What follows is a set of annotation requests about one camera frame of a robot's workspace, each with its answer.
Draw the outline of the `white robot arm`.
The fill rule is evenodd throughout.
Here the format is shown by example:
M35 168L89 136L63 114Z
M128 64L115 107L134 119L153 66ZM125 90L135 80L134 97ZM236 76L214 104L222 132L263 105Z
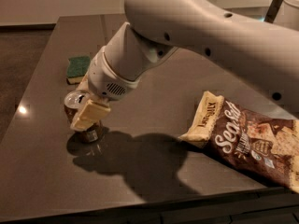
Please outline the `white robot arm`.
M279 105L299 110L299 32L230 13L207 0L124 0L127 21L92 59L80 88L89 94L71 121L83 132L142 74L177 48L207 57Z

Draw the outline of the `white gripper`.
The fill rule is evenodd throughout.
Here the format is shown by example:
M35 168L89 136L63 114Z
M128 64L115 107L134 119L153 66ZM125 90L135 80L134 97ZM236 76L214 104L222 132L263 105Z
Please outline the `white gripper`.
M139 80L130 81L117 75L108 64L105 48L100 48L93 57L87 72L88 79L83 78L76 90L92 91L94 94L105 97L110 101L119 101L137 88ZM73 117L70 128L76 132L85 132L95 123L105 118L110 111L109 105L88 99Z

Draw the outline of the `black bar on robot base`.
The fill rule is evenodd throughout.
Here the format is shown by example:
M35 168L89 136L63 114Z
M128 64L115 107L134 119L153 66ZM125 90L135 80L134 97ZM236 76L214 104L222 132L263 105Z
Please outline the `black bar on robot base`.
M264 22L273 23L279 12L279 9L283 3L283 0L272 0L264 17Z

